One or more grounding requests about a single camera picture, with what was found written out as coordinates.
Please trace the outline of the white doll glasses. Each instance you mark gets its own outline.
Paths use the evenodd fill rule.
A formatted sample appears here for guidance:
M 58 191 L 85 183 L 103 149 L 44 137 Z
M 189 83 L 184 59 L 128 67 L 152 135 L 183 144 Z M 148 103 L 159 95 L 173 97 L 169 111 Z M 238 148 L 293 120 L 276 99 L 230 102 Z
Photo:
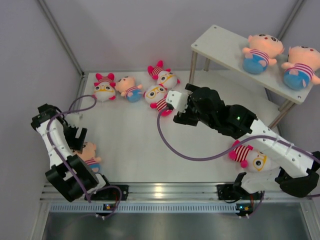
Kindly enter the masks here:
M 167 89 L 162 84 L 150 86 L 144 93 L 143 97 L 151 109 L 161 112 L 167 107 Z

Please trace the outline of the orange doll table back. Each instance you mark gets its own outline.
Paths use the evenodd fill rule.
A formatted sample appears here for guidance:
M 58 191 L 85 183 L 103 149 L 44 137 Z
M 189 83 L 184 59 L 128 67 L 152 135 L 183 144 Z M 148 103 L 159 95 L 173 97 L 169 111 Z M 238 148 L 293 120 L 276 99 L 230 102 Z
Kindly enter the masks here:
M 130 103 L 135 103 L 142 98 L 142 88 L 143 85 L 136 84 L 136 79 L 133 76 L 125 76 L 115 82 L 115 89 Z

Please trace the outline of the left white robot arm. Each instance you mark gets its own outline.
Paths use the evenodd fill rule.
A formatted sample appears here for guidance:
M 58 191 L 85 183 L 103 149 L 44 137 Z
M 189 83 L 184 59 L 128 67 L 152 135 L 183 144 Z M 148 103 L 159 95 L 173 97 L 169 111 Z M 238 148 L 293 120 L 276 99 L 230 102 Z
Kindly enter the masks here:
M 82 128 L 79 137 L 78 127 L 64 118 L 64 113 L 49 104 L 38 107 L 39 114 L 32 118 L 31 127 L 37 131 L 46 146 L 50 169 L 46 179 L 69 202 L 83 195 L 87 199 L 94 192 L 102 200 L 109 199 L 113 187 L 100 173 L 95 173 L 85 161 L 75 154 L 84 149 L 87 128 Z

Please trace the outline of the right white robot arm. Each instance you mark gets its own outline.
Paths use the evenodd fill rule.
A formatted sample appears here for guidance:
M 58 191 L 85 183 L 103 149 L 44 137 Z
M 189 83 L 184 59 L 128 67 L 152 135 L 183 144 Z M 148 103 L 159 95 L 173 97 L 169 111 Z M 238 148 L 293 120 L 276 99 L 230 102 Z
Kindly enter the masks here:
M 241 173 L 233 186 L 235 196 L 244 199 L 260 191 L 283 191 L 304 198 L 317 187 L 320 161 L 315 155 L 279 136 L 244 106 L 226 105 L 216 90 L 192 84 L 185 89 L 170 90 L 166 97 L 167 104 L 177 110 L 175 123 L 196 126 L 202 122 L 241 145 L 249 144 L 275 164 L 265 172 Z

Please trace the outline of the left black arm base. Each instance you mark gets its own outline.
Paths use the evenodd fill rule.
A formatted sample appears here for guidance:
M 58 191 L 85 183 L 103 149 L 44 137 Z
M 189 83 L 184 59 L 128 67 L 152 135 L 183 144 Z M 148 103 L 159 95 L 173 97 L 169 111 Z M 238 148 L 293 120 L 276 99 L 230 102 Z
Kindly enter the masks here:
M 129 195 L 129 186 L 126 184 L 108 185 L 97 192 L 102 200 L 126 201 Z

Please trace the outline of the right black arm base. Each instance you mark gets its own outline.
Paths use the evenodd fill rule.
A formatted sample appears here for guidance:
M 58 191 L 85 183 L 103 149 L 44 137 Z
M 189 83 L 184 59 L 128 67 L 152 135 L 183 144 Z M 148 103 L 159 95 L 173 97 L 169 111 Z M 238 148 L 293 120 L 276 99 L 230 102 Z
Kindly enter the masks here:
M 260 200 L 262 198 L 261 192 L 248 193 L 235 184 L 217 185 L 217 194 L 220 201 L 227 203 L 236 203 L 240 200 Z

